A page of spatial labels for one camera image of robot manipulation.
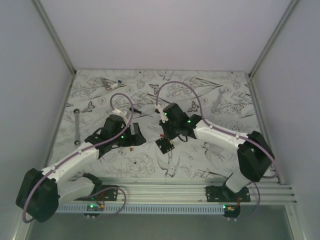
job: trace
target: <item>floral patterned surface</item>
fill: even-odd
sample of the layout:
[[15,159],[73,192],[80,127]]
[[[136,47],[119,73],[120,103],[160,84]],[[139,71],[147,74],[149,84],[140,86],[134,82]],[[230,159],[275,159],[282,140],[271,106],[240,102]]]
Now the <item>floral patterned surface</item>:
[[[118,80],[121,84],[106,90]],[[214,71],[155,71],[155,70],[79,70],[71,88],[68,103],[57,134],[49,165],[64,158],[77,147],[74,109],[81,110],[80,139],[102,127],[112,113],[110,97],[114,93],[128,95],[136,109],[133,123],[139,123],[147,143],[141,146],[113,149],[99,160],[88,164],[78,173],[92,173],[97,177],[116,178],[207,178],[210,172],[229,176],[238,167],[237,156],[222,147],[190,138],[173,141],[175,149],[162,154],[155,140],[163,133],[160,116],[155,113],[159,87],[167,81],[187,83],[200,96],[205,117],[222,127],[239,132],[259,131],[254,106],[244,73]],[[168,84],[159,94],[159,103],[177,103],[190,116],[200,114],[199,103],[192,92],[180,84]],[[113,106],[129,111],[129,103],[122,96],[113,99]]]

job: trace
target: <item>metal wrench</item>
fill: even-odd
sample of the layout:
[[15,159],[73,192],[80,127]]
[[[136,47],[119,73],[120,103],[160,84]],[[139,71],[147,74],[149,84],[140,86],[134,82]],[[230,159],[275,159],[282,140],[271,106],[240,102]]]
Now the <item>metal wrench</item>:
[[80,128],[79,128],[79,114],[80,110],[76,108],[73,110],[74,113],[74,122],[75,122],[75,138],[74,138],[74,145],[79,145],[80,144]]

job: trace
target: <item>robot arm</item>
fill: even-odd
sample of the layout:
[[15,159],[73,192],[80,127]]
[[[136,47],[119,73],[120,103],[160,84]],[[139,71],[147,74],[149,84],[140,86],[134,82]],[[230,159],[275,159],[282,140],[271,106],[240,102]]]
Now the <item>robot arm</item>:
[[[124,129],[126,123],[128,122],[122,112],[112,114],[106,119],[104,126],[88,136],[85,143],[77,150],[42,170],[36,170],[35,168],[29,170],[24,176],[15,201],[16,205],[23,209],[35,184],[50,171],[53,171],[53,173],[48,175],[37,188],[27,208],[27,213],[40,223],[48,220],[56,212],[59,205],[100,191],[102,181],[92,174],[85,173],[75,181],[71,181],[70,178],[85,165],[98,160],[111,151],[113,146],[130,147],[144,144],[146,139],[142,136],[138,123],[133,123],[121,136],[114,140],[106,144],[100,144],[116,136]],[[61,167],[56,167],[76,152],[78,152],[78,155],[65,162]]]
[[265,139],[257,131],[247,134],[213,123],[208,126],[201,116],[194,114],[189,117],[176,103],[171,103],[164,109],[158,106],[157,110],[162,113],[161,116],[165,116],[159,122],[165,138],[172,140],[183,135],[213,143],[237,154],[239,168],[224,182],[222,191],[231,191],[236,194],[250,182],[259,182],[271,165],[270,159],[260,149],[246,141],[246,139],[251,139],[274,157]]

